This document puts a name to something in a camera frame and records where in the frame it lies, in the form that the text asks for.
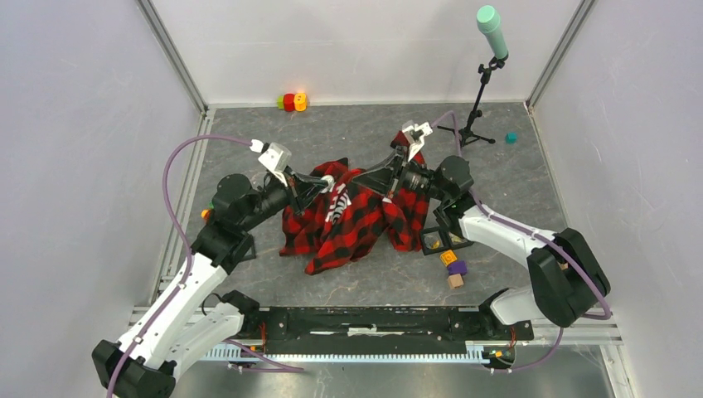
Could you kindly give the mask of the gold brooch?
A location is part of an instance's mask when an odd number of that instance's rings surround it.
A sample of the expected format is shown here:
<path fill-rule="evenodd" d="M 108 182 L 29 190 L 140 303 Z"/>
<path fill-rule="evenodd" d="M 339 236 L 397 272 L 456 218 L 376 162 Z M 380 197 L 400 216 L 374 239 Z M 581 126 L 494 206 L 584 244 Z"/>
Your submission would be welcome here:
<path fill-rule="evenodd" d="M 457 235 L 454 235 L 454 234 L 449 234 L 449 237 L 450 237 L 450 239 L 451 239 L 451 241 L 453 242 L 454 245 L 458 245 L 458 244 L 460 244 L 460 243 L 466 242 L 466 240 L 465 240 L 463 237 L 461 237 L 461 236 L 457 236 Z"/>

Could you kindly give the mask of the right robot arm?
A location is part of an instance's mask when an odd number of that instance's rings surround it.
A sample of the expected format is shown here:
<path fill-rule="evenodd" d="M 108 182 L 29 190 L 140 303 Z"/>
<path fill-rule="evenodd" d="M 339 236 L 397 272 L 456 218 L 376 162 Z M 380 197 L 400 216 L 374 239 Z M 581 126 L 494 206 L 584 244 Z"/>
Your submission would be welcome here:
<path fill-rule="evenodd" d="M 469 163 L 462 157 L 449 156 L 431 170 L 396 151 L 353 181 L 385 198 L 406 190 L 439 201 L 434 214 L 441 229 L 527 269 L 528 285 L 506 289 L 487 301 L 489 309 L 478 317 L 485 336 L 500 338 L 512 324 L 534 319 L 567 328 L 580 318 L 611 318 L 605 301 L 610 283 L 584 236 L 572 228 L 536 228 L 492 210 L 473 192 Z"/>

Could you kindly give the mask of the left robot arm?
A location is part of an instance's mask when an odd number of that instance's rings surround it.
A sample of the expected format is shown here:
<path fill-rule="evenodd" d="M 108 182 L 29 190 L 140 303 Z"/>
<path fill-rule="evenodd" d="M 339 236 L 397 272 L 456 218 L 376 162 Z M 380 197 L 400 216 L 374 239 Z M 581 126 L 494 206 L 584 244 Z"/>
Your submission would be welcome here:
<path fill-rule="evenodd" d="M 254 245 L 250 231 L 286 207 L 303 212 L 334 185 L 333 177 L 268 172 L 262 187 L 243 174 L 223 177 L 206 224 L 187 248 L 177 275 L 117 342 L 100 341 L 92 359 L 109 397 L 169 397 L 179 379 L 228 337 L 252 337 L 260 315 L 230 301 L 187 322 Z"/>

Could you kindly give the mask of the red black plaid shirt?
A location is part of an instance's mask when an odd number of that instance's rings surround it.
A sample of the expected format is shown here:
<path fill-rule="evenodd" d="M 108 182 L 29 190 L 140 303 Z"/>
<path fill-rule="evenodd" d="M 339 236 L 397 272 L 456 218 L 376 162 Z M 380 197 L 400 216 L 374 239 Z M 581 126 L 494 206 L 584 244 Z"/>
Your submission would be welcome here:
<path fill-rule="evenodd" d="M 351 168 L 347 158 L 312 169 L 314 177 L 333 177 L 334 187 L 316 197 L 301 215 L 289 206 L 284 209 L 280 256 L 311 255 L 304 273 L 315 275 L 367 256 L 383 235 L 397 251 L 421 250 L 429 196 L 402 188 L 386 199 L 352 182 L 363 171 Z"/>

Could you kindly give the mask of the black square frame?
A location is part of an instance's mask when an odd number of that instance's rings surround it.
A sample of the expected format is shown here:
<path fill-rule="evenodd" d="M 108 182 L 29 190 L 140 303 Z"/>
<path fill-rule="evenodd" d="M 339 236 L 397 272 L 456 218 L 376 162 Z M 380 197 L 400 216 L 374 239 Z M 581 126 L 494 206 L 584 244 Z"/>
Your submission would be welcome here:
<path fill-rule="evenodd" d="M 428 248 L 425 244 L 425 241 L 424 241 L 428 236 L 434 236 L 434 237 L 439 238 L 442 241 L 441 246 L 437 249 L 434 249 L 434 250 Z M 420 238 L 422 240 L 422 252 L 425 256 L 438 254 L 438 253 L 441 253 L 441 252 L 446 251 L 448 249 L 448 243 L 449 243 L 448 235 L 438 226 L 423 229 L 420 232 Z"/>
<path fill-rule="evenodd" d="M 451 250 L 458 250 L 458 249 L 462 249 L 462 248 L 469 247 L 469 246 L 473 245 L 472 241 L 467 240 L 466 238 L 463 238 L 460 235 L 455 235 L 451 232 L 448 233 L 448 237 L 449 237 L 449 248 Z"/>
<path fill-rule="evenodd" d="M 255 238 L 251 234 L 247 234 L 241 241 L 238 250 L 240 261 L 248 261 L 256 258 Z"/>

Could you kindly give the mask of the round holographic badge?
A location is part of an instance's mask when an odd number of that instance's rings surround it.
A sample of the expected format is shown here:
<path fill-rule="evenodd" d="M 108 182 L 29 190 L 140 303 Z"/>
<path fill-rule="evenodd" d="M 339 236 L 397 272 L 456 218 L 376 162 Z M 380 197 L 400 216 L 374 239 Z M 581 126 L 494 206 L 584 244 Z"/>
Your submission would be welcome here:
<path fill-rule="evenodd" d="M 434 236 L 428 236 L 424 241 L 426 246 L 432 250 L 439 248 L 442 244 L 442 241 Z"/>
<path fill-rule="evenodd" d="M 330 192 L 335 186 L 335 179 L 332 175 L 323 175 L 322 180 L 325 182 L 325 186 L 322 189 L 322 193 Z"/>

